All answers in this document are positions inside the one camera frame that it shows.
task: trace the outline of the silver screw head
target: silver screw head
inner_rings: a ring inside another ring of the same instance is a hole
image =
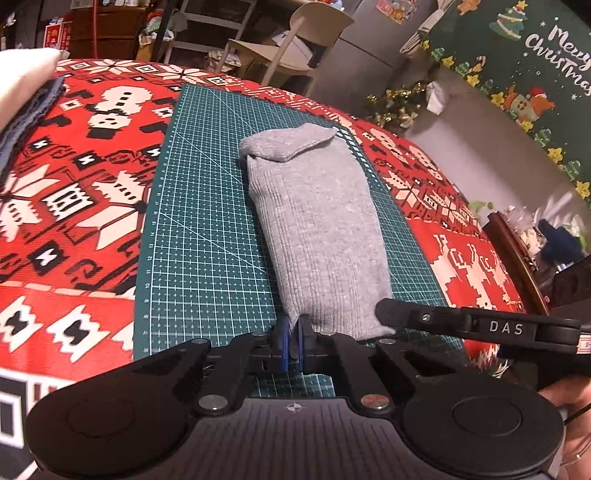
[[[390,405],[390,399],[384,395],[364,395],[361,398],[361,404],[365,408],[370,408],[371,410],[383,410]]]
[[[228,406],[228,401],[221,395],[205,395],[199,399],[199,406],[205,410],[218,411]]]

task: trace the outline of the ribbed knit texture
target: ribbed knit texture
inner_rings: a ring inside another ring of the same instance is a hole
[[[391,298],[388,260],[367,179],[336,129],[304,124],[245,138],[249,194],[291,326],[357,340],[393,333],[375,317]]]

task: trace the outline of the folded clothes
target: folded clothes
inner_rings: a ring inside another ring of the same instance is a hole
[[[23,144],[45,118],[63,91],[63,77],[48,80],[0,132],[0,186],[4,184],[10,165],[21,151]]]
[[[0,51],[0,132],[56,71],[55,48],[16,48]]]
[[[367,179],[336,129],[304,124],[245,138],[255,203],[293,327],[357,340],[392,334],[375,317],[391,298],[388,259]]]

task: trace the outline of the human hand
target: human hand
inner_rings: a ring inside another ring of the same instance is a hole
[[[567,407],[571,416],[591,403],[591,378],[565,377],[539,393],[556,407]],[[562,464],[558,480],[591,479],[591,411],[568,423]]]

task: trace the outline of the wooden cabinet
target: wooden cabinet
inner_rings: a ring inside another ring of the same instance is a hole
[[[148,7],[101,7],[96,17],[98,54],[102,59],[132,60],[138,50],[138,34],[146,23]],[[70,58],[92,55],[92,9],[72,13]]]

